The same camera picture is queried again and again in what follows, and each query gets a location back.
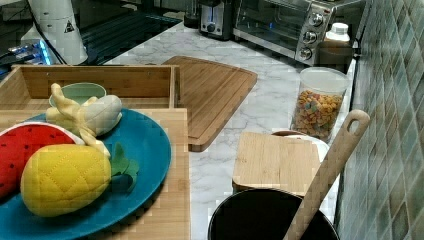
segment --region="green bowl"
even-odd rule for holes
[[[83,104],[91,97],[101,98],[106,96],[106,89],[95,83],[74,83],[62,87],[63,95],[72,99],[78,104]],[[56,107],[53,96],[50,96],[49,103],[52,107]]]

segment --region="kitchen counter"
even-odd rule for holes
[[[229,64],[258,74],[255,87],[211,146],[201,153],[190,152],[191,239],[203,240],[207,239],[213,212],[233,193],[231,179],[240,134],[245,131],[271,134],[289,128],[299,88],[299,72],[305,66],[275,57],[267,50],[254,49],[247,42],[222,42],[203,37],[182,23],[106,64],[162,64],[177,55]],[[349,96],[350,93],[346,93],[336,129],[347,114]],[[334,220],[337,189],[338,180],[320,208],[330,221]]]

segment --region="oven door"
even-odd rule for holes
[[[240,0],[234,35],[294,58],[309,6],[308,0]]]

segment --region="black pot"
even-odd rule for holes
[[[282,240],[302,199],[276,189],[250,189],[222,202],[209,223],[209,240]],[[329,220],[317,211],[302,240],[339,237]]]

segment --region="wooden spoon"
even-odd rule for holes
[[[363,111],[352,110],[349,112],[312,180],[284,240],[299,240],[302,237],[324,197],[367,129],[369,121],[370,117]],[[353,122],[359,122],[356,129],[352,127]]]

